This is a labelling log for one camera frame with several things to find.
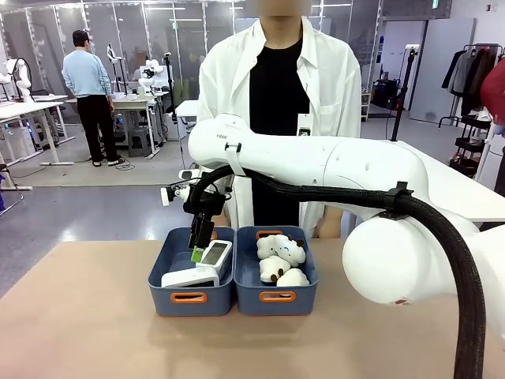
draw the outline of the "pole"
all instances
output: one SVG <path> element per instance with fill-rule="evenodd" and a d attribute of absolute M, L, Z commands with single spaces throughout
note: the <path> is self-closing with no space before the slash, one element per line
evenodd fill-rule
<path fill-rule="evenodd" d="M 403 87 L 402 91 L 400 92 L 400 101 L 398 103 L 398 110 L 396 111 L 395 127 L 393 128 L 393 136 L 391 137 L 391 141 L 393 142 L 396 142 L 398 140 L 398 129 L 400 127 L 400 122 L 402 121 L 403 105 L 405 104 L 405 96 L 409 85 L 410 72 L 412 71 L 412 64 L 414 58 L 416 58 L 416 54 L 417 53 L 415 49 L 410 49 L 407 71 L 405 72 L 405 79 L 403 79 Z"/>
<path fill-rule="evenodd" d="M 166 66 L 166 75 L 168 76 L 168 93 L 170 94 L 170 101 L 172 102 L 172 122 L 175 125 L 175 129 L 177 130 L 177 135 L 179 138 L 179 146 L 181 147 L 181 159 L 182 166 L 186 169 L 186 163 L 184 161 L 184 152 L 182 151 L 182 140 L 181 133 L 179 132 L 179 120 L 177 114 L 175 113 L 175 100 L 174 100 L 174 86 L 172 81 L 172 71 L 170 69 L 170 56 L 172 53 L 165 53 L 164 61 Z"/>
<path fill-rule="evenodd" d="M 116 72 L 116 65 L 114 63 L 112 63 L 112 69 L 114 70 L 114 81 L 116 82 L 116 91 L 119 92 L 118 73 Z"/>
<path fill-rule="evenodd" d="M 119 59 L 119 67 L 121 67 L 121 75 L 123 76 L 123 83 L 125 84 L 125 95 L 128 95 L 128 89 L 126 87 L 125 71 L 123 71 L 123 60 Z"/>
<path fill-rule="evenodd" d="M 177 115 L 175 113 L 175 101 L 174 101 L 174 86 L 172 82 L 172 72 L 170 70 L 170 55 L 171 53 L 165 53 L 165 66 L 166 66 L 166 75 L 168 76 L 168 93 L 170 94 L 170 101 L 172 102 L 172 121 L 174 122 L 175 126 L 177 127 L 177 130 L 179 131 L 178 128 L 178 119 Z"/>

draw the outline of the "white desk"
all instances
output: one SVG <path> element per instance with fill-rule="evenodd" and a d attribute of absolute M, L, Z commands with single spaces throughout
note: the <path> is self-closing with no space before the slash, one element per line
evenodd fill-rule
<path fill-rule="evenodd" d="M 59 100 L 65 100 L 68 98 L 69 97 L 67 95 L 34 95 L 33 96 L 33 99 L 37 103 L 38 102 L 47 102 L 47 101 L 59 101 Z M 65 142 L 75 139 L 75 137 L 69 138 L 69 135 L 66 132 L 65 122 L 63 121 L 63 117 L 62 117 L 62 110 L 60 109 L 59 105 L 56 106 L 56 111 L 58 112 L 58 117 L 60 119 L 60 125 L 62 126 L 63 137 L 65 137 L 64 140 L 60 140 L 60 144 L 64 144 Z"/>
<path fill-rule="evenodd" d="M 147 159 L 152 159 L 156 154 L 159 153 L 159 148 L 155 147 L 155 139 L 152 132 L 151 123 L 151 112 L 149 107 L 154 107 L 156 101 L 153 97 L 140 97 L 137 99 L 128 99 L 124 97 L 122 99 L 113 99 L 114 108 L 116 111 L 146 111 L 149 127 L 149 138 L 151 138 L 151 154 L 147 156 Z"/>
<path fill-rule="evenodd" d="M 49 123 L 47 122 L 46 112 L 48 108 L 57 107 L 62 105 L 60 102 L 43 102 L 43 103 L 15 103 L 7 107 L 0 107 L 0 120 L 8 118 L 16 118 L 22 114 L 30 115 L 36 114 L 40 117 L 42 121 L 43 131 L 46 135 L 47 141 L 49 142 L 50 150 L 53 155 L 53 162 L 41 163 L 41 166 L 71 166 L 73 162 L 60 162 L 58 154 L 56 152 L 56 147 L 54 146 L 53 138 L 51 136 L 51 131 L 49 129 Z"/>
<path fill-rule="evenodd" d="M 196 117 L 198 115 L 198 100 L 185 100 L 175 108 L 177 117 Z"/>
<path fill-rule="evenodd" d="M 434 205 L 473 221 L 505 221 L 505 197 L 427 156 L 409 144 L 396 144 L 416 154 L 426 166 L 429 196 Z"/>

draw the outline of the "device screen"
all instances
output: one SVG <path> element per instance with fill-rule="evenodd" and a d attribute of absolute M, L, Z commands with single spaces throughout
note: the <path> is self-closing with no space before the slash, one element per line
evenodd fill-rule
<path fill-rule="evenodd" d="M 207 255 L 205 258 L 202 260 L 201 263 L 205 263 L 206 265 L 215 265 L 218 263 L 219 258 L 221 255 L 224 253 L 225 248 L 227 248 L 228 245 L 225 243 L 215 243 L 212 248 L 208 251 Z"/>

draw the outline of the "collar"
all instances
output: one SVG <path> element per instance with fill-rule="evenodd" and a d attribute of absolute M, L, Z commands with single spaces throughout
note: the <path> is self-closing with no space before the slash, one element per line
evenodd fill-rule
<path fill-rule="evenodd" d="M 316 37 L 314 36 L 314 28 L 307 17 L 301 18 L 301 25 L 303 28 L 303 46 L 301 47 L 300 57 L 317 68 Z M 260 55 L 266 42 L 267 37 L 265 37 L 265 33 L 261 27 L 261 22 L 258 20 L 252 27 L 251 54 L 254 54 L 254 57 Z"/>

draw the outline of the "pocket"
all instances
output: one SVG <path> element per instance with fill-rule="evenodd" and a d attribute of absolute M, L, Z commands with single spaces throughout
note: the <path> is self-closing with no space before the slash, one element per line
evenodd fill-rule
<path fill-rule="evenodd" d="M 340 111 L 342 104 L 325 105 L 319 108 L 319 135 L 336 136 L 339 131 Z"/>

